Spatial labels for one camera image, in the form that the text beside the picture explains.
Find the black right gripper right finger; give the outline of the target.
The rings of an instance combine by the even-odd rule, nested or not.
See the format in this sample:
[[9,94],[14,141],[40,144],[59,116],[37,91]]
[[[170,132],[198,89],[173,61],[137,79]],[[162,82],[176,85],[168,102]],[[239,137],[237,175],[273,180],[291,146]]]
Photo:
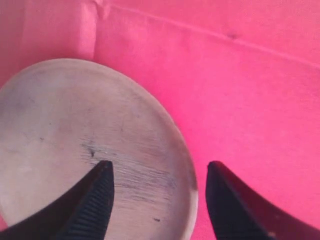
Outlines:
[[218,240],[318,240],[320,231],[263,198],[220,161],[207,166],[205,199]]

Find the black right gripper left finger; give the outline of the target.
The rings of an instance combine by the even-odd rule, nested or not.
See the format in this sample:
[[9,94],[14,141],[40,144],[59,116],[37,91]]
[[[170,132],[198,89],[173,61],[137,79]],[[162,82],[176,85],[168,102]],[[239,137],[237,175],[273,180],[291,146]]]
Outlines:
[[113,163],[102,160],[51,204],[0,232],[2,240],[103,240],[115,196]]

